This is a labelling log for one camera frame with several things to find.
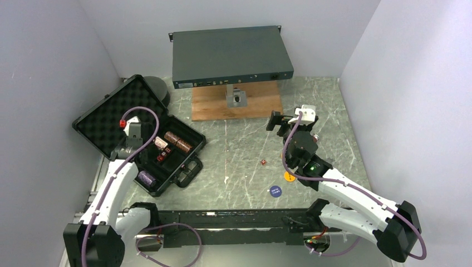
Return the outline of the orange black chip stack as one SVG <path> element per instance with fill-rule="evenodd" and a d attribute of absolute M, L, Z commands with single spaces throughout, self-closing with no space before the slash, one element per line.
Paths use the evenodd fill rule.
<path fill-rule="evenodd" d="M 170 143 L 170 144 L 173 144 L 173 145 L 176 145 L 179 141 L 180 141 L 180 137 L 174 133 L 172 133 L 171 131 L 168 131 L 165 133 L 164 135 L 164 138 Z"/>

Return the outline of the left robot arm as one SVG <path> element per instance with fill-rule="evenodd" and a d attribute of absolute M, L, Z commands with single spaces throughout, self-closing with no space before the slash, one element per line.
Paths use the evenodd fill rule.
<path fill-rule="evenodd" d="M 131 127 L 127 116 L 137 110 L 147 111 L 154 117 L 156 122 L 154 132 L 129 156 L 111 160 L 110 172 L 106 175 L 90 207 L 78 223 L 66 225 L 63 238 L 70 266 L 120 266 L 124 259 L 126 244 L 139 232 L 151 234 L 157 229 L 170 226 L 160 223 L 157 206 L 149 202 L 138 202 L 123 219 L 117 219 L 125 189 L 139 173 L 134 159 L 153 142 L 160 125 L 159 118 L 153 110 L 136 106 L 122 115 L 121 128 Z"/>

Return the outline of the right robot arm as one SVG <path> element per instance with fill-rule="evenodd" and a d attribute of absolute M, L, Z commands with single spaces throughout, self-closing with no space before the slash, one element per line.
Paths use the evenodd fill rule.
<path fill-rule="evenodd" d="M 373 242 L 385 256 L 399 263 L 407 258 L 426 259 L 416 207 L 408 201 L 398 204 L 374 194 L 317 156 L 311 127 L 282 124 L 277 135 L 283 138 L 283 166 L 304 186 L 340 200 L 349 210 L 318 199 L 307 210 L 309 228 L 346 230 Z"/>

